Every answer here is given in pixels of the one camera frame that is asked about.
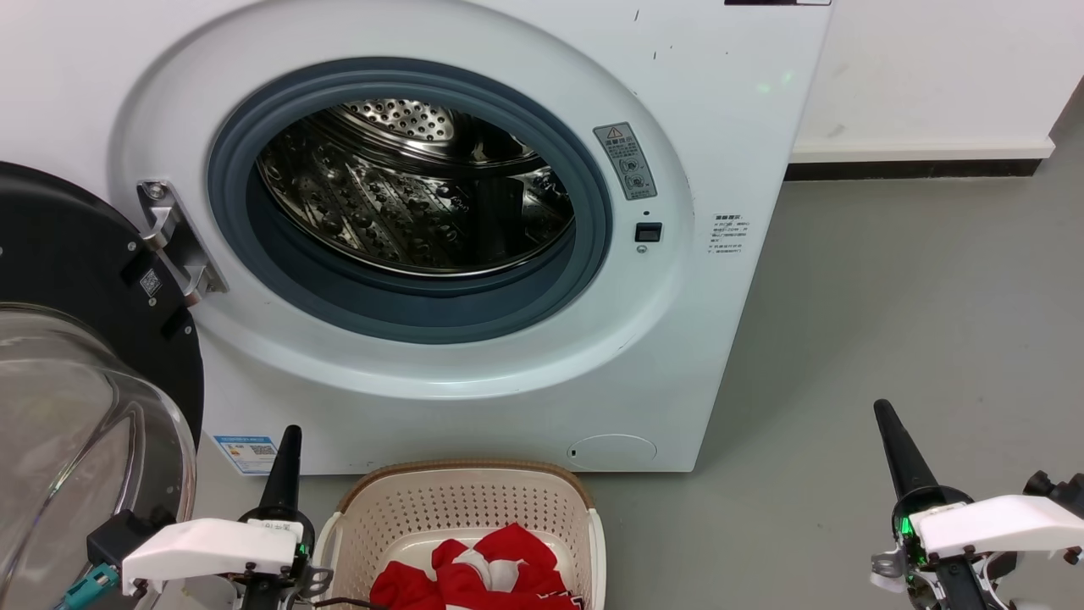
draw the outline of stainless steel drum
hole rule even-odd
[[[560,180],[533,150],[421,101],[318,112],[272,139],[257,166],[298,226],[395,273],[498,272],[541,254],[573,223]]]

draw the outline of washing machine door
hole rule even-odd
[[[202,416],[170,269],[104,202],[0,164],[0,609],[56,606],[120,510],[188,519]]]

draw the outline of washing machine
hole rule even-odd
[[[0,303],[246,475],[688,471],[830,12],[7,0]]]

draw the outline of white plastic basket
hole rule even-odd
[[[553,550],[565,585],[583,596],[586,610],[603,610],[606,543],[591,496],[571,472],[526,462],[425,462],[366,476],[320,532],[314,557],[335,570],[321,597],[367,599],[392,560],[435,577],[429,558],[440,543],[472,545],[509,523]]]

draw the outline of black baseboard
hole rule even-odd
[[[1034,176],[1041,158],[976,160],[872,160],[856,163],[791,163],[786,181],[900,180],[908,178],[998,178]]]

